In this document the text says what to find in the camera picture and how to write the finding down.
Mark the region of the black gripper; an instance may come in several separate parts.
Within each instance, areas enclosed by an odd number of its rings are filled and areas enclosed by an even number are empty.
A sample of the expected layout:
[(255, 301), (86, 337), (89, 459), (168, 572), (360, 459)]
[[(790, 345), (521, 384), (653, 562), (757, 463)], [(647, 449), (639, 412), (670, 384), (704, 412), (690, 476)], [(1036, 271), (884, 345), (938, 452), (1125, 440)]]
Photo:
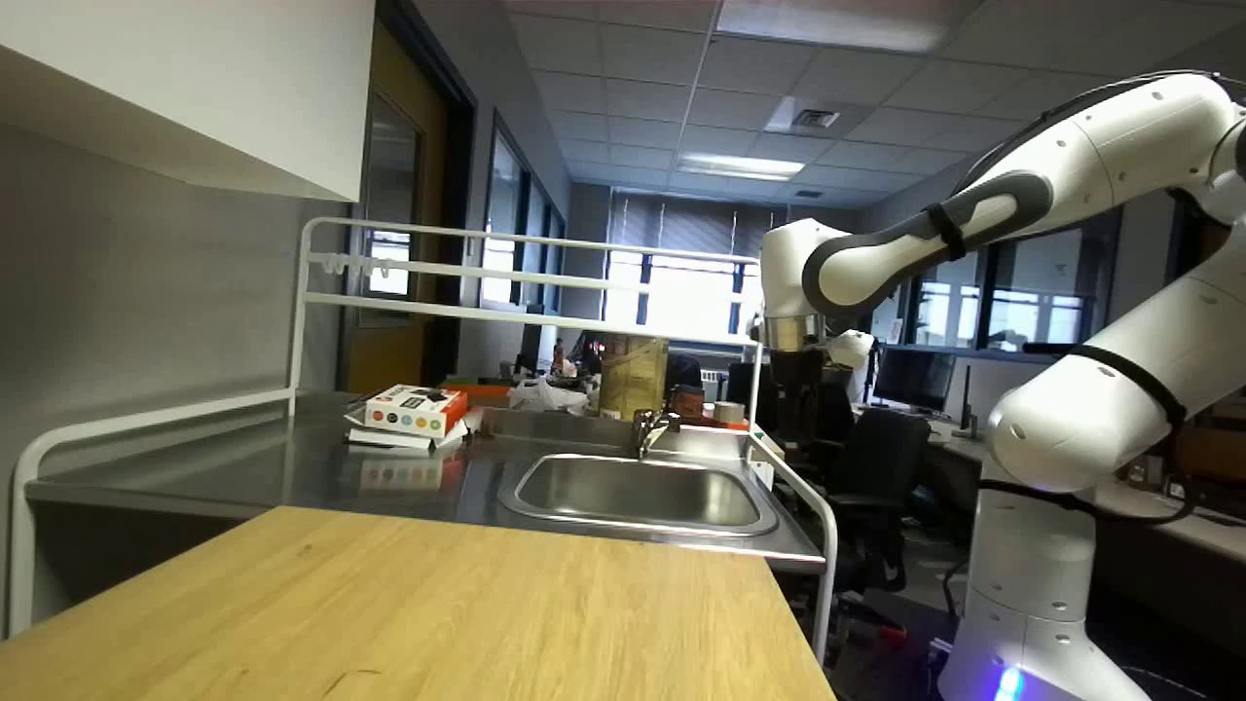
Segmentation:
[(774, 420), (794, 445), (842, 440), (852, 428), (851, 368), (826, 349), (774, 353)]

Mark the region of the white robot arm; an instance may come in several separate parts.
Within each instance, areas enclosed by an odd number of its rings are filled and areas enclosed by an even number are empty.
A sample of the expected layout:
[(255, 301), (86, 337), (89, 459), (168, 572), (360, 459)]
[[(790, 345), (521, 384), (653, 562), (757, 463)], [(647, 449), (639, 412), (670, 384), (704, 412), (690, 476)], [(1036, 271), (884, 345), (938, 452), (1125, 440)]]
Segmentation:
[(888, 229), (797, 219), (765, 232), (765, 342), (790, 353), (812, 319), (842, 333), (912, 271), (1152, 190), (1187, 194), (1226, 240), (992, 406), (943, 701), (1150, 701), (1087, 636), (1087, 499), (1246, 384), (1246, 106), (1213, 68), (1118, 79)]

